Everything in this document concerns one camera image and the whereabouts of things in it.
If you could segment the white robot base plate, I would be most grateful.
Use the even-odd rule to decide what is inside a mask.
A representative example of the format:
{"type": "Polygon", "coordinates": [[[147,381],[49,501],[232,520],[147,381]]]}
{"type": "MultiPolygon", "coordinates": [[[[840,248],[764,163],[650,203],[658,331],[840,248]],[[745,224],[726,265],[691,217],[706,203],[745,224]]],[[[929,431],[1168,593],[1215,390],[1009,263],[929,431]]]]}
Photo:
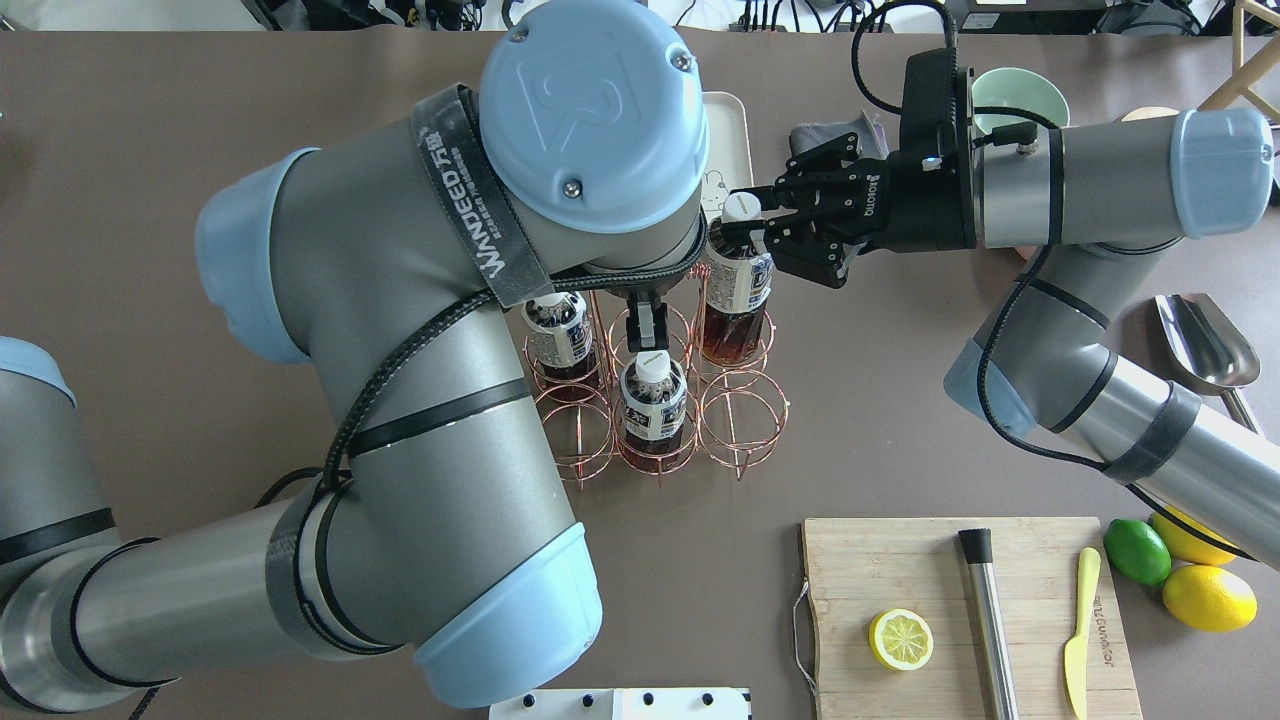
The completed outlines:
{"type": "Polygon", "coordinates": [[[494,703],[489,719],[751,719],[750,691],[733,687],[538,689],[494,703]]]}

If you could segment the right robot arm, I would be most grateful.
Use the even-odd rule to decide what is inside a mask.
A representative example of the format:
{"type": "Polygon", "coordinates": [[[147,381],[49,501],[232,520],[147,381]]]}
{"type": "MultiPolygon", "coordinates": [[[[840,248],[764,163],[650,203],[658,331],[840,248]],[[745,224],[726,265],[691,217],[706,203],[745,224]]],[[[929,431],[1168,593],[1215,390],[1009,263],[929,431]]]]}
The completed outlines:
{"type": "Polygon", "coordinates": [[[774,361],[815,446],[869,439],[911,469],[1015,470],[1156,496],[1277,564],[1277,446],[1108,346],[1181,240],[1263,215],[1270,133],[1249,110],[1044,129],[904,120],[901,149],[832,141],[754,188],[777,275],[774,361]]]}

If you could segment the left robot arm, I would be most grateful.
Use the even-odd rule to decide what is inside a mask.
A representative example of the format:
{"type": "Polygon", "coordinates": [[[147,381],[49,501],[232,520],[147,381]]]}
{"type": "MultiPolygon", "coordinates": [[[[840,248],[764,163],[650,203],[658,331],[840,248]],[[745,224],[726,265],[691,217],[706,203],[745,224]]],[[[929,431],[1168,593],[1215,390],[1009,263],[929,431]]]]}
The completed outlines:
{"type": "Polygon", "coordinates": [[[503,311],[644,304],[699,258],[698,60],[635,1],[549,1],[410,117],[215,195],[198,273],[233,334],[317,372],[337,432],[283,500],[122,541],[52,357],[3,340],[3,705],[78,714],[256,659],[413,648],[436,698],[511,700],[602,628],[503,311]]]}

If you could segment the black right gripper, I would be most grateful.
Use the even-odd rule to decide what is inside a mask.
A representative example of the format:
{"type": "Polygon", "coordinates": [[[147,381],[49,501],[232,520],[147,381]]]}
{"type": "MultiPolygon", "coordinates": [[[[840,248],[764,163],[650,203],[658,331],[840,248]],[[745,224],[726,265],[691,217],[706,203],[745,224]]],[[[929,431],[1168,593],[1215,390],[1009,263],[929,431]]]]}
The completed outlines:
{"type": "MultiPolygon", "coordinates": [[[[864,243],[892,252],[977,246],[975,196],[955,160],[934,169],[923,160],[859,160],[855,142],[837,138],[800,152],[772,184],[731,192],[731,217],[777,209],[797,215],[745,222],[724,217],[721,236],[744,247],[760,240],[776,270],[836,290],[846,284],[849,265],[864,243]]],[[[634,290],[626,304],[628,351],[669,350],[664,295],[634,290]]]]}

